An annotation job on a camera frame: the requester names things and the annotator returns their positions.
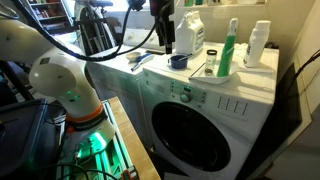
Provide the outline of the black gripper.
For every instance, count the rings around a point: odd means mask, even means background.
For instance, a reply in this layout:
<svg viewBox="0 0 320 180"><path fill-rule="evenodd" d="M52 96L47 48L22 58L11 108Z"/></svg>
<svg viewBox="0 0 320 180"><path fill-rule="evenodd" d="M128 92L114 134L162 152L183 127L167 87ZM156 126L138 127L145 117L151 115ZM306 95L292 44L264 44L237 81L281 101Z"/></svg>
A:
<svg viewBox="0 0 320 180"><path fill-rule="evenodd" d="M172 54L175 30L170 16L174 14L174 0L149 0L149 3L150 13L155 18L159 45L165 46L166 54Z"/></svg>

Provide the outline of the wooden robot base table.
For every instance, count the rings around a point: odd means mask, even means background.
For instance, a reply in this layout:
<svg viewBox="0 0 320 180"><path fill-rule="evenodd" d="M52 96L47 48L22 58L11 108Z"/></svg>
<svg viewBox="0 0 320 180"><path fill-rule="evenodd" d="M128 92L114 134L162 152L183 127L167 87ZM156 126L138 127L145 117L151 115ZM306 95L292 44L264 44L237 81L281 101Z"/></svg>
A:
<svg viewBox="0 0 320 180"><path fill-rule="evenodd" d="M60 180L161 180L116 97L65 116Z"/></svg>

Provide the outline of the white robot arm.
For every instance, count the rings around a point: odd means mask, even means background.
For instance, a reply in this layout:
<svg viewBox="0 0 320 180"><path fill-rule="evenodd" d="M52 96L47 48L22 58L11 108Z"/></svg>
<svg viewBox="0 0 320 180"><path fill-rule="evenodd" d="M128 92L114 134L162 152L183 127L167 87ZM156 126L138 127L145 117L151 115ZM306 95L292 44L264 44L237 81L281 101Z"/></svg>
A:
<svg viewBox="0 0 320 180"><path fill-rule="evenodd" d="M12 3L14 8L1 6L1 59L32 66L29 74L32 87L54 97L66 109L66 121L72 129L71 143L80 143L94 133L111 140L115 128L108 122L102 101L85 77L84 64L111 60L118 53L85 56L79 48L47 33L20 0Z"/></svg>

